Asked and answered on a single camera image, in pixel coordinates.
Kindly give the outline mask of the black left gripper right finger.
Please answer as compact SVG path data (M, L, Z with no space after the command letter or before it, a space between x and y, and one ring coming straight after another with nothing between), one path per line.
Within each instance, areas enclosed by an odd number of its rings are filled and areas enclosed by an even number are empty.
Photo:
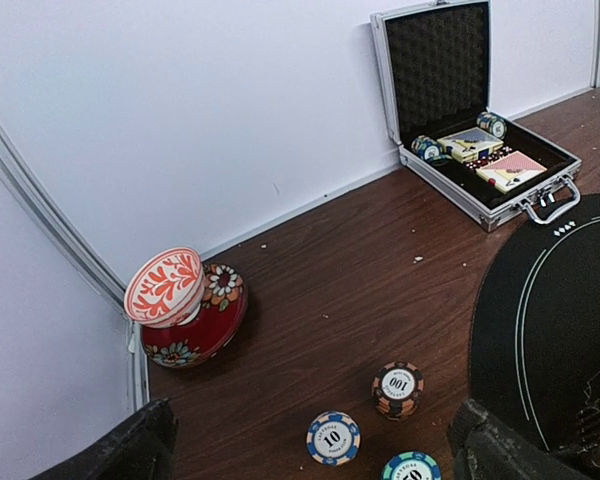
M600 479L599 470L578 470L539 450L471 398L457 410L447 437L455 479Z

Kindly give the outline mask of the blue white 10 chip stack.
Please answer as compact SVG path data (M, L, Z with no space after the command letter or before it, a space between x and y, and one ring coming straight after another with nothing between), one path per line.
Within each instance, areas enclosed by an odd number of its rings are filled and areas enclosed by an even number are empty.
M309 455L318 463L341 466L353 460L360 448L361 432L357 422L340 411L318 415L306 434Z

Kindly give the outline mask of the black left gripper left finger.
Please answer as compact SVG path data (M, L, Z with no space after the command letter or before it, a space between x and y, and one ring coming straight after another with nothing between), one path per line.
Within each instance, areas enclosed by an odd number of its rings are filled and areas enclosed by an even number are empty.
M38 479L170 479L178 419L167 398L150 401L110 432Z

